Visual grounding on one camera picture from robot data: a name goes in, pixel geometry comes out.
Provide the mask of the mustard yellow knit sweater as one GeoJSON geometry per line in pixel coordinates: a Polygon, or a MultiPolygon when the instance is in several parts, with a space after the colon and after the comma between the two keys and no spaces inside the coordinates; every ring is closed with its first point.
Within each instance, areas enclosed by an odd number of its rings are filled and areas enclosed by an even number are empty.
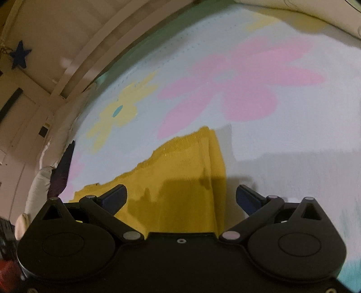
{"type": "Polygon", "coordinates": [[[224,229],[226,168],[214,130],[175,137],[157,148],[132,171],[105,184],[77,191],[100,196],[118,184],[127,189],[127,202],[116,218],[143,235],[215,233],[224,229]]]}

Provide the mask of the folded dark striped garment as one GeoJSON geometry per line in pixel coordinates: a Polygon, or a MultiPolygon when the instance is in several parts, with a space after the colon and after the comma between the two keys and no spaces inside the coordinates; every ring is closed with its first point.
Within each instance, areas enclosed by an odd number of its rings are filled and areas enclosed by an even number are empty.
{"type": "Polygon", "coordinates": [[[66,188],[74,149],[75,141],[73,140],[63,153],[58,166],[51,173],[47,198],[58,197],[66,188]]]}

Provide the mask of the grey white pillow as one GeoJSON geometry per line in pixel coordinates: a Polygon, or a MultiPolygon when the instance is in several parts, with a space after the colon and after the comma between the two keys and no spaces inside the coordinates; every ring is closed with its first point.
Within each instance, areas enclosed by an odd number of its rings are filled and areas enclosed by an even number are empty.
{"type": "Polygon", "coordinates": [[[14,234],[16,240],[20,240],[24,236],[31,222],[48,200],[47,194],[50,187],[50,177],[55,168],[52,166],[43,167],[35,175],[28,192],[24,213],[15,222],[14,234]]]}

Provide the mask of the beige wooden headboard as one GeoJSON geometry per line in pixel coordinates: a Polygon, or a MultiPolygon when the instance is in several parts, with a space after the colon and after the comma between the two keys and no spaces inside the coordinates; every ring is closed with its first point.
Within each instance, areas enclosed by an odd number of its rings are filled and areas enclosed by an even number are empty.
{"type": "Polygon", "coordinates": [[[52,97],[74,98],[135,41],[192,1],[15,1],[1,42],[31,49],[24,69],[52,97]]]}

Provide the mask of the floral white rolled duvet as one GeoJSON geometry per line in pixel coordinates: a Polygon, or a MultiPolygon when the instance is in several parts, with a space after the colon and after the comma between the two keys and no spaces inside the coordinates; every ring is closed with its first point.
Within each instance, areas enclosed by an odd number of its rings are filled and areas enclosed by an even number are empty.
{"type": "Polygon", "coordinates": [[[360,38],[360,1],[348,0],[240,0],[236,3],[300,12],[360,38]]]}

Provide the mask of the black wall socket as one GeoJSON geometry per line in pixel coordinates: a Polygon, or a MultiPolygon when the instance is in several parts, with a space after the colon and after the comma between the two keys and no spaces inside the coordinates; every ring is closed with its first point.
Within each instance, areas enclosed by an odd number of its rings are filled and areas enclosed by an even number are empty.
{"type": "Polygon", "coordinates": [[[42,126],[40,131],[39,131],[39,135],[43,138],[46,137],[46,135],[48,134],[48,131],[49,131],[49,127],[47,126],[42,126]]]}

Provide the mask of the dark star wall decoration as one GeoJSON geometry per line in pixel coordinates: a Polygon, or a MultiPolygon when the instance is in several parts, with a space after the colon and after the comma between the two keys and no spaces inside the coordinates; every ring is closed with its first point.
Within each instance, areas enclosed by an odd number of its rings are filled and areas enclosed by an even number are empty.
{"type": "Polygon", "coordinates": [[[22,40],[19,41],[16,50],[9,53],[12,61],[12,70],[16,67],[26,69],[26,57],[32,52],[32,49],[25,49],[22,40]]]}

